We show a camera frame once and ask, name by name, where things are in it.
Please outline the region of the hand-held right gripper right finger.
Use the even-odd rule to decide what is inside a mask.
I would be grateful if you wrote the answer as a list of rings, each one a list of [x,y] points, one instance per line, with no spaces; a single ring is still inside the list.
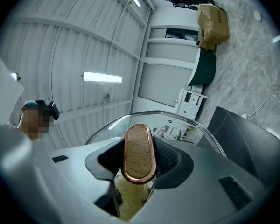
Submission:
[[[152,197],[135,215],[138,224],[241,224],[270,193],[257,178],[211,149],[154,139],[192,159],[155,181]]]

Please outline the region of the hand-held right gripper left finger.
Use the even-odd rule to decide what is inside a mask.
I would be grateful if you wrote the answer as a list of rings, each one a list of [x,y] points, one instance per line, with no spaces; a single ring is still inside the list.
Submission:
[[[0,126],[0,178],[13,199],[40,224],[120,224],[79,194],[46,147],[9,125]]]

